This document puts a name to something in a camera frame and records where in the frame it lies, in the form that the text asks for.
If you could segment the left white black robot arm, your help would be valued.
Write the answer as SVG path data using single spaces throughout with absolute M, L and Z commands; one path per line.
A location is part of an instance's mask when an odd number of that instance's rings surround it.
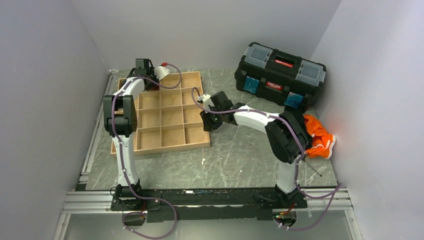
M 139 209 L 144 200 L 139 174 L 135 166 L 134 139 L 138 117 L 134 100 L 146 89 L 146 83 L 154 76 L 154 66 L 148 58 L 137 58 L 135 67 L 118 85 L 118 91 L 103 97 L 104 129 L 111 136 L 116 152 L 118 183 L 115 197 L 124 198 L 131 210 Z

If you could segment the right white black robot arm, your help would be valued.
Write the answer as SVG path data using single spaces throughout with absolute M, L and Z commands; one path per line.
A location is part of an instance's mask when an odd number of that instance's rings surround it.
M 266 134 L 279 164 L 275 200 L 280 207 L 289 207 L 298 192 L 298 165 L 313 140 L 307 131 L 303 111 L 285 107 L 283 113 L 269 113 L 245 103 L 233 103 L 223 91 L 195 96 L 197 91 L 196 88 L 192 89 L 191 98 L 202 110 L 200 116 L 205 132 L 213 132 L 227 123 Z

